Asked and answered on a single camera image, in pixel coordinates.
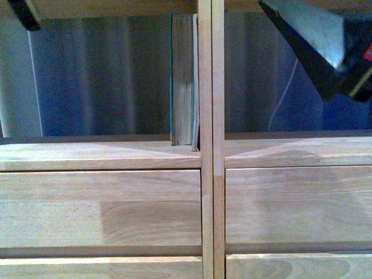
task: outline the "wooden shelf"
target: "wooden shelf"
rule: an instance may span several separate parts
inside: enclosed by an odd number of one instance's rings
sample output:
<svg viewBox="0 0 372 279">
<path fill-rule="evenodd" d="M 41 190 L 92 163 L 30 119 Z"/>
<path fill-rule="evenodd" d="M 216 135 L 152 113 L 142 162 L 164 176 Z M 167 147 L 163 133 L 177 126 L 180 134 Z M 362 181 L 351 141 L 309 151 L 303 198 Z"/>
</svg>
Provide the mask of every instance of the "wooden shelf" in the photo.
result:
<svg viewBox="0 0 372 279">
<path fill-rule="evenodd" d="M 361 9 L 364 11 L 372 10 L 372 3 L 369 0 L 304 0 L 314 6 L 323 9 Z M 262 12 L 258 5 L 258 0 L 225 0 L 225 12 L 227 13 L 246 13 L 246 12 Z"/>
<path fill-rule="evenodd" d="M 193 0 L 33 0 L 41 19 L 78 17 L 168 15 L 196 13 Z M 6 0 L 0 0 L 0 19 L 15 18 Z"/>
<path fill-rule="evenodd" d="M 372 164 L 371 137 L 302 138 L 299 133 L 296 138 L 296 133 L 286 135 L 288 138 L 225 141 L 225 168 Z"/>
<path fill-rule="evenodd" d="M 0 171 L 200 168 L 201 153 L 170 141 L 0 145 Z"/>
<path fill-rule="evenodd" d="M 201 279 L 201 257 L 99 257 L 2 259 L 2 278 L 179 278 Z"/>
</svg>

